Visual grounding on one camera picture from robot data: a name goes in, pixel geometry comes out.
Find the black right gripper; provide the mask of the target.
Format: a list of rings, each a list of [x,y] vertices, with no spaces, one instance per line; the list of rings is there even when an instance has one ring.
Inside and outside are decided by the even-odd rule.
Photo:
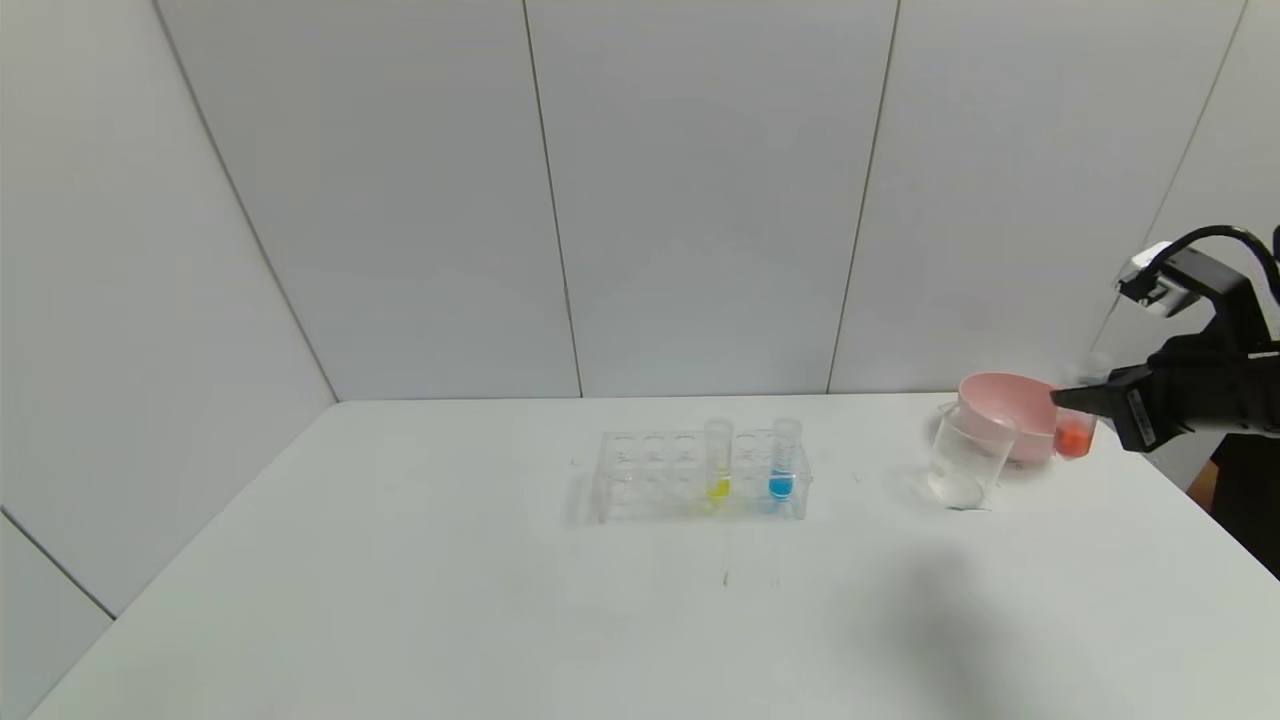
[[[1152,452],[1179,436],[1245,429],[1244,357],[1212,334],[1176,334],[1107,384],[1052,389],[1061,410],[1110,416],[1126,450]]]

